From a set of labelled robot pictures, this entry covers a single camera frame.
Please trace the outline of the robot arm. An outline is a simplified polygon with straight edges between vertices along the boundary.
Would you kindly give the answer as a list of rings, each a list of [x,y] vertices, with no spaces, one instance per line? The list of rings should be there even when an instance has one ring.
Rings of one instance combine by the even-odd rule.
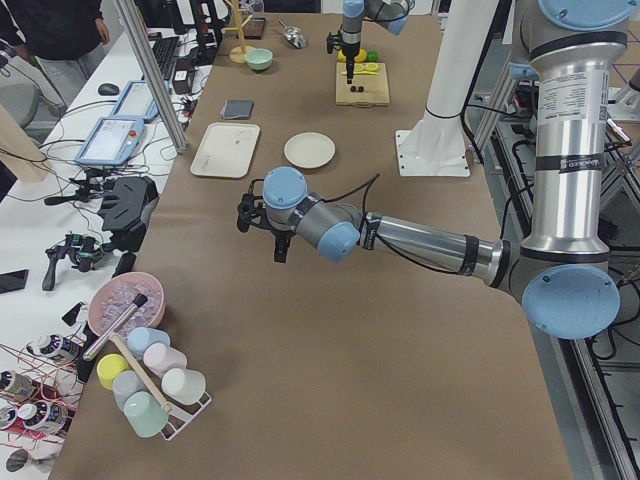
[[[268,172],[238,207],[241,231],[275,239],[284,261],[300,237],[338,262],[355,247],[386,249],[428,270],[473,276],[512,296],[548,335],[586,339],[612,327],[620,293],[598,234],[609,71],[627,46],[634,1],[519,1],[508,70],[539,81],[535,165],[506,181],[505,200],[531,200],[529,233],[495,242],[381,215],[309,190],[297,169]]]
[[[355,59],[361,48],[362,24],[373,22],[398,35],[408,21],[415,2],[410,0],[344,0],[342,20],[336,34],[326,37],[327,53],[341,51],[346,58],[346,83],[353,83]]]

